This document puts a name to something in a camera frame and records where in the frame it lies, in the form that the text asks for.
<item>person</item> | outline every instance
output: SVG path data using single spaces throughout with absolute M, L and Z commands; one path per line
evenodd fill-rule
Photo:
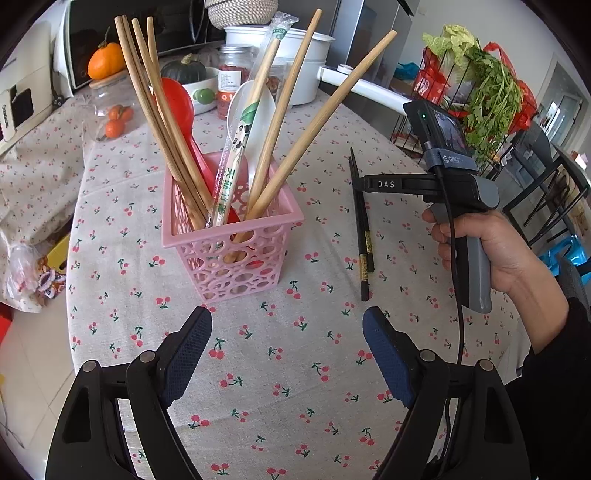
M 431 210 L 423 219 L 435 222 Z M 491 287 L 517 308 L 531 341 L 522 375 L 506 385 L 527 448 L 532 478 L 588 478 L 591 458 L 591 323 L 576 298 L 565 298 L 548 268 L 497 211 L 454 220 L 456 237 L 482 240 Z M 443 266 L 451 267 L 450 225 L 435 224 Z

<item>wrist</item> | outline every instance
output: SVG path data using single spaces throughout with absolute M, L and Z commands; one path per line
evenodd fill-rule
M 515 304 L 534 352 L 538 353 L 562 330 L 569 303 L 550 270 L 532 260 L 508 292 Z

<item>blue plastic stool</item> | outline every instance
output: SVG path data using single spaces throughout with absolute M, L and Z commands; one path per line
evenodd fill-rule
M 557 254 L 564 255 L 573 263 L 575 267 L 587 261 L 587 255 L 585 254 L 583 247 L 579 242 L 579 238 L 576 235 L 571 235 L 564 238 L 558 244 L 550 248 L 546 253 L 543 253 L 539 256 L 539 259 L 542 260 L 546 267 L 550 269 L 553 276 L 558 275 L 558 261 L 556 260 Z M 583 285 L 587 284 L 589 278 L 591 278 L 591 273 L 583 275 L 581 278 Z

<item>black chopstick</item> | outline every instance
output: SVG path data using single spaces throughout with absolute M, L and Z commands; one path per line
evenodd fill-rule
M 357 162 L 355 161 L 355 154 L 353 153 L 353 147 L 349 147 L 351 151 L 351 177 L 355 175 L 355 178 L 359 178 L 359 170 L 357 168 Z M 368 219 L 368 211 L 365 206 L 365 198 L 363 196 L 363 192 L 358 192 L 357 190 L 353 189 L 353 196 L 356 197 L 356 200 L 359 201 L 359 207 L 361 210 L 361 225 L 363 226 L 363 231 L 365 233 L 365 243 L 366 243 L 366 251 L 367 251 L 367 261 L 368 261 L 368 272 L 373 273 L 375 266 L 374 266 L 374 248 L 371 243 L 371 232 L 369 230 L 369 219 Z
M 357 247 L 359 249 L 359 278 L 361 282 L 361 301 L 369 300 L 367 244 L 365 242 L 365 229 L 363 228 L 362 207 L 359 203 L 359 193 L 355 190 L 355 170 L 352 157 L 349 157 L 349 168 L 351 169 L 351 185 L 353 187 L 353 205 L 355 207 L 355 225 L 357 227 Z

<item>silver jar lid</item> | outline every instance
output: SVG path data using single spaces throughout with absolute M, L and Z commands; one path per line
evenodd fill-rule
M 250 45 L 222 45 L 220 46 L 221 53 L 250 53 Z

